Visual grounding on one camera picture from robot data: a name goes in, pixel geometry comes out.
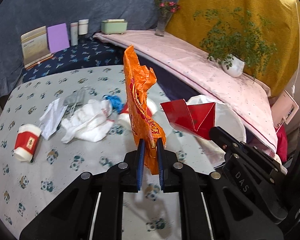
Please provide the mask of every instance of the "crumpled wrapper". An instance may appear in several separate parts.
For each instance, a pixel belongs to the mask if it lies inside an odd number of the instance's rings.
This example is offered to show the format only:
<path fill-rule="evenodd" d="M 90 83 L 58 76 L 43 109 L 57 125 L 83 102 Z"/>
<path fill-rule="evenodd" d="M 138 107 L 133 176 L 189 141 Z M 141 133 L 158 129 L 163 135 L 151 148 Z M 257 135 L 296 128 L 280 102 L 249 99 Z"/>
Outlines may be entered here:
<path fill-rule="evenodd" d="M 161 128 L 147 114 L 147 91 L 157 82 L 152 68 L 140 66 L 138 56 L 133 46 L 129 46 L 123 56 L 123 71 L 126 80 L 127 104 L 131 128 L 136 145 L 142 138 L 146 141 L 144 165 L 149 168 L 152 175 L 159 174 L 157 160 L 157 139 L 162 137 L 165 145 L 166 136 Z"/>

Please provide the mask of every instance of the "green tissue box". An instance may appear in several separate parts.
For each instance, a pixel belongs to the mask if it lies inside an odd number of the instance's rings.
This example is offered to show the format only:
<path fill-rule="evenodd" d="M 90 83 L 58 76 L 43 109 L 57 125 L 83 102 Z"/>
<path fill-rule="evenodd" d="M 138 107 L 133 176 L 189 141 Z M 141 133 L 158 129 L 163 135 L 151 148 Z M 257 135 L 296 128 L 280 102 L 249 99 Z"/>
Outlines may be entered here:
<path fill-rule="evenodd" d="M 101 21 L 101 32 L 104 34 L 124 33 L 127 30 L 128 22 L 125 20 Z"/>

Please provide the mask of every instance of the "white bottle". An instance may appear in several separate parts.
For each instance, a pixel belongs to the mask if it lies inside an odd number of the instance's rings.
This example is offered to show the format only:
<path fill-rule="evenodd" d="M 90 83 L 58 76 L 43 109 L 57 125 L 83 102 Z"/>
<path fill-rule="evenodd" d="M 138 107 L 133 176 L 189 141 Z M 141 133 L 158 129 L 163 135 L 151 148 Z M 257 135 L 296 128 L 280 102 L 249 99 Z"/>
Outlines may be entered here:
<path fill-rule="evenodd" d="M 71 46 L 78 45 L 78 23 L 70 23 Z"/>
<path fill-rule="evenodd" d="M 86 34 L 88 33 L 88 23 L 89 19 L 79 20 L 78 34 L 80 43 L 85 43 Z"/>

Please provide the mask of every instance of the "yellow curtain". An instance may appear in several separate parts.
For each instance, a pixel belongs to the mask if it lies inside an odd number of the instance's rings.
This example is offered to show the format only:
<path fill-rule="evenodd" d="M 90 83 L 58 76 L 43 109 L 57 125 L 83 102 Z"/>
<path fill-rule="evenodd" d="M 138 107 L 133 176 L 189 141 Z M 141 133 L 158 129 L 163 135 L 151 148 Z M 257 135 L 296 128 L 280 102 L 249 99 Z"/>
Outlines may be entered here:
<path fill-rule="evenodd" d="M 262 76 L 257 79 L 271 88 L 271 95 L 277 96 L 285 87 L 298 66 L 298 20 L 296 0 L 179 0 L 181 9 L 174 14 L 167 26 L 167 32 L 200 48 L 199 42 L 211 29 L 203 17 L 195 21 L 193 14 L 196 10 L 204 9 L 234 9 L 241 7 L 249 9 L 258 22 L 257 15 L 268 18 L 273 22 L 273 27 L 264 37 L 269 42 L 275 42 L 278 49 L 277 58 L 280 65 L 270 63 Z M 300 2 L 297 0 L 300 15 Z M 251 75 L 251 70 L 244 70 Z"/>

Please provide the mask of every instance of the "glass vase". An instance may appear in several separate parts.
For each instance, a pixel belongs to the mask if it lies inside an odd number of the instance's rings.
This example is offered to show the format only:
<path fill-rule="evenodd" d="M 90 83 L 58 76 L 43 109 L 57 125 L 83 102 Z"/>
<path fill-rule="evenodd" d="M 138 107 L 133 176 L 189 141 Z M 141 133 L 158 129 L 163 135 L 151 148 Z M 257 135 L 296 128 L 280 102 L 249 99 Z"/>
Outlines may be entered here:
<path fill-rule="evenodd" d="M 167 26 L 168 22 L 170 21 L 172 14 L 173 14 L 172 12 L 166 12 L 159 16 L 157 29 L 155 30 L 154 35 L 157 35 L 160 37 L 164 36 L 164 30 L 166 29 L 166 26 Z"/>

